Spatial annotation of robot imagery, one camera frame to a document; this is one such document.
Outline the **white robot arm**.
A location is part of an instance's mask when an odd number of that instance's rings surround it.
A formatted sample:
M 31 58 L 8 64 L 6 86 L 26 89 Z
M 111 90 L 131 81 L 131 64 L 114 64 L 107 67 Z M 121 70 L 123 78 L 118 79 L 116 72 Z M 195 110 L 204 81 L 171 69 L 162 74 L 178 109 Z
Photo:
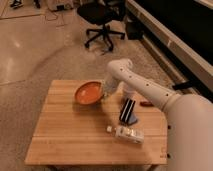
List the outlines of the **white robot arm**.
M 166 115 L 168 171 L 213 171 L 213 103 L 201 95 L 181 95 L 132 67 L 128 58 L 110 61 L 104 91 L 114 93 L 124 82 Z

